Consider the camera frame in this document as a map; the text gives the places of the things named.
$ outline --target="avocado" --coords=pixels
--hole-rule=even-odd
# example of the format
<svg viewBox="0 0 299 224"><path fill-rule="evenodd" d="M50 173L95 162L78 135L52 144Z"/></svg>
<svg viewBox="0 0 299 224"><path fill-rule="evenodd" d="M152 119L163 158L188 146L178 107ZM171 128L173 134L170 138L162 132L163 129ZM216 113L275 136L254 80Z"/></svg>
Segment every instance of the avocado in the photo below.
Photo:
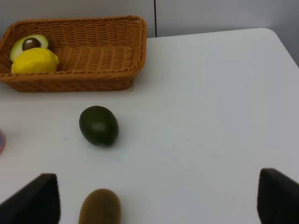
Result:
<svg viewBox="0 0 299 224"><path fill-rule="evenodd" d="M119 127L113 113L102 106L85 109L79 119L81 133L95 146L110 146L116 140Z"/></svg>
<svg viewBox="0 0 299 224"><path fill-rule="evenodd" d="M17 56L19 56L23 51L31 48L48 48L49 43L45 36L41 34L34 34L26 36L17 41L10 51L10 60L15 61Z"/></svg>

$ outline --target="white wall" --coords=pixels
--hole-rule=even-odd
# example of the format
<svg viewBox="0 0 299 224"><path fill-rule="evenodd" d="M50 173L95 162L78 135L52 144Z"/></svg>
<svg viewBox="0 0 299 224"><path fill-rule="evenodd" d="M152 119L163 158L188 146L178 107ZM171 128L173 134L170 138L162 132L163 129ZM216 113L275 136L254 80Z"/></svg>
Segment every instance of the white wall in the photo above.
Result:
<svg viewBox="0 0 299 224"><path fill-rule="evenodd" d="M157 0L157 35L273 29L299 64L299 0Z"/></svg>
<svg viewBox="0 0 299 224"><path fill-rule="evenodd" d="M153 0L1 0L0 35L22 19L140 15L148 24L148 37L155 36Z"/></svg>

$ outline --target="lemon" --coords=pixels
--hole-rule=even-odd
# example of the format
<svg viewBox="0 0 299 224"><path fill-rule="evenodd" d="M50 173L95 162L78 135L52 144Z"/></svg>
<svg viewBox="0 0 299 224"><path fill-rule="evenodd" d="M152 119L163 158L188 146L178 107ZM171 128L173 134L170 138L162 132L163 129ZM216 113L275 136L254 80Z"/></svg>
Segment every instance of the lemon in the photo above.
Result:
<svg viewBox="0 0 299 224"><path fill-rule="evenodd" d="M40 73L56 71L59 64L57 55L45 48L32 48L15 59L12 73Z"/></svg>

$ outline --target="toy fruit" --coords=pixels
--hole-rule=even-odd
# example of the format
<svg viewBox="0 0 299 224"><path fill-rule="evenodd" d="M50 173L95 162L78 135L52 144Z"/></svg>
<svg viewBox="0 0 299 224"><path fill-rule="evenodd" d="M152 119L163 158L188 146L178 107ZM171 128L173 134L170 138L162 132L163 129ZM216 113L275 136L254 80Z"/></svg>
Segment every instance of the toy fruit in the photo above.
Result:
<svg viewBox="0 0 299 224"><path fill-rule="evenodd" d="M111 190L98 189L83 202L79 224L120 224L121 203Z"/></svg>
<svg viewBox="0 0 299 224"><path fill-rule="evenodd" d="M110 146L116 140L119 127L115 116L102 106L92 106L81 113L79 119L81 133L96 146Z"/></svg>
<svg viewBox="0 0 299 224"><path fill-rule="evenodd" d="M49 43L45 36L41 34L35 34L26 36L20 39L17 43L14 44L10 51L10 60L13 62L22 52L31 48L48 48Z"/></svg>
<svg viewBox="0 0 299 224"><path fill-rule="evenodd" d="M57 70L58 57L45 48L32 48L22 52L15 59L12 73L39 73Z"/></svg>

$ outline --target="brown wicker basket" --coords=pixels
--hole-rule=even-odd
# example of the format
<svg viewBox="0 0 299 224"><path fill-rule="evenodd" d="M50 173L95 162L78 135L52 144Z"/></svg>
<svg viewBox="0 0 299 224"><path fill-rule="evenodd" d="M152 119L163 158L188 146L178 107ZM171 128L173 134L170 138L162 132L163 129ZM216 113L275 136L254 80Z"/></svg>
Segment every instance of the brown wicker basket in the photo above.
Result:
<svg viewBox="0 0 299 224"><path fill-rule="evenodd" d="M57 72L11 73L12 46L32 34L48 39ZM0 41L0 82L21 92L124 90L144 66L146 35L139 16L19 21Z"/></svg>

